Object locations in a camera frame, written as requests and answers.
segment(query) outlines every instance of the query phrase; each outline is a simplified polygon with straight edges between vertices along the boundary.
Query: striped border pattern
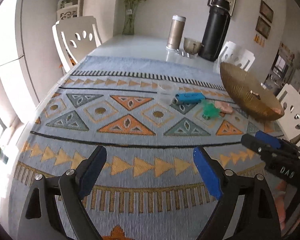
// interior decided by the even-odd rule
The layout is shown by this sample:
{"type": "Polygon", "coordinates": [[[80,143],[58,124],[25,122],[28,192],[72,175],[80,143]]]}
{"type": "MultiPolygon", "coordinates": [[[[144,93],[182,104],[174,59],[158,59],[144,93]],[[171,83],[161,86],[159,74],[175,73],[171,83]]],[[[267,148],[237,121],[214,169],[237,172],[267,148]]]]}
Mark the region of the striped border pattern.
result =
{"type": "MultiPolygon", "coordinates": [[[[254,177],[258,173],[266,175],[264,166],[264,163],[260,163],[237,174],[247,177],[254,177]]],[[[53,177],[51,174],[18,162],[14,178],[30,187],[36,174],[43,174],[47,178],[53,177]]],[[[124,188],[95,185],[90,196],[85,197],[82,203],[85,208],[89,204],[90,209],[93,210],[142,214],[177,211],[215,200],[215,197],[209,195],[203,183],[161,188],[124,188]]]]}
{"type": "Polygon", "coordinates": [[[71,76],[116,76],[116,77],[135,77],[151,80],[167,80],[181,84],[195,85],[204,88],[212,88],[220,91],[226,91],[223,86],[202,82],[194,79],[178,78],[166,75],[158,75],[151,73],[126,72],[126,71],[103,71],[103,70],[77,70],[71,76]]]}

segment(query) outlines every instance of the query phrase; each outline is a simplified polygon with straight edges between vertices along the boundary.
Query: metal bolt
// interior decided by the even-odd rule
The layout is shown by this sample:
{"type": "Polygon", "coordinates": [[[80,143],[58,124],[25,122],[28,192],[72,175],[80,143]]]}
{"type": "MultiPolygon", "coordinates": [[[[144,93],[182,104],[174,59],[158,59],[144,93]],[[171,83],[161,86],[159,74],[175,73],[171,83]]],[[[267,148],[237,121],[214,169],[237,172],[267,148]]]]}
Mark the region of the metal bolt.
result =
{"type": "Polygon", "coordinates": [[[257,174],[257,179],[258,180],[263,180],[265,177],[262,174],[257,174]]]}
{"type": "Polygon", "coordinates": [[[40,180],[42,179],[43,175],[42,174],[38,174],[35,176],[35,180],[40,180]]]}
{"type": "Polygon", "coordinates": [[[74,174],[74,170],[73,169],[69,169],[66,171],[66,175],[71,176],[74,174]]]}
{"type": "Polygon", "coordinates": [[[225,174],[227,176],[232,176],[233,175],[233,171],[231,171],[231,170],[225,170],[225,174]]]}

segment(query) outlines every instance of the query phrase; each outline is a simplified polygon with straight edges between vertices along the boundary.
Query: patterned tablecloth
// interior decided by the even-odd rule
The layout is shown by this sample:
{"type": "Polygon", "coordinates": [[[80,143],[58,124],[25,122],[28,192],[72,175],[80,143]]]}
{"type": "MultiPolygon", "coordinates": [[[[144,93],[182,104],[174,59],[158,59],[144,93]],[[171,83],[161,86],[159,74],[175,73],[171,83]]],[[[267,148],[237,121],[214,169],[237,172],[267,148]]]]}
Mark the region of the patterned tablecloth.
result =
{"type": "MultiPolygon", "coordinates": [[[[103,145],[106,165],[83,204],[104,239],[195,239],[216,201],[193,163],[193,148],[203,145],[224,168],[254,176],[264,165],[240,144],[242,134],[282,134],[275,123],[248,116],[212,78],[166,62],[87,57],[53,95],[24,145],[10,194],[11,234],[36,174],[59,176],[103,145]],[[165,74],[169,68],[174,76],[165,74]],[[234,112],[205,120],[202,104],[165,106],[160,86],[202,92],[211,102],[229,102],[234,112]]],[[[59,200],[65,230],[74,237],[59,200]]]]}

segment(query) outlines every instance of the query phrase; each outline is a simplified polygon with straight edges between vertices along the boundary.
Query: bowl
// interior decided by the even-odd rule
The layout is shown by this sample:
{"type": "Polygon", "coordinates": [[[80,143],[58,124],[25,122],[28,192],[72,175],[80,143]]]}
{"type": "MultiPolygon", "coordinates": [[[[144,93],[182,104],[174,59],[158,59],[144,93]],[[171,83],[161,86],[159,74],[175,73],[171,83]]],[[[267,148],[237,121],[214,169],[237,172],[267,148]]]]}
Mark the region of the bowl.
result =
{"type": "Polygon", "coordinates": [[[275,121],[284,116],[279,100],[271,91],[264,89],[252,73],[222,62],[220,75],[232,100],[257,121],[275,121]]]}
{"type": "Polygon", "coordinates": [[[183,42],[183,49],[185,50],[185,52],[192,55],[197,54],[201,47],[201,42],[190,38],[185,38],[185,41],[183,42]]]}

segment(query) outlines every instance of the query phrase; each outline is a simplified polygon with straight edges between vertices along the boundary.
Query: white chair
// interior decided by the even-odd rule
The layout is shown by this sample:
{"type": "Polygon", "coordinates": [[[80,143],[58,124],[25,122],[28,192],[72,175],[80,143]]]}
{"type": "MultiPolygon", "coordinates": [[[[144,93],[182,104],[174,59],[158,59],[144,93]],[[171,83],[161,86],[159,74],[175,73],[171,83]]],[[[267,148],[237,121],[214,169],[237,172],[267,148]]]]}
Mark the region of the white chair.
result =
{"type": "Polygon", "coordinates": [[[300,95],[292,85],[286,84],[277,96],[284,116],[277,120],[287,140],[300,136],[300,95]]]}
{"type": "Polygon", "coordinates": [[[56,22],[52,27],[53,38],[66,72],[73,68],[69,56],[77,64],[102,44],[93,16],[75,17],[56,22]]]}
{"type": "Polygon", "coordinates": [[[254,60],[255,57],[252,52],[243,49],[231,41],[227,41],[215,62],[214,71],[220,73],[220,63],[222,62],[234,64],[244,71],[248,71],[254,60]]]}

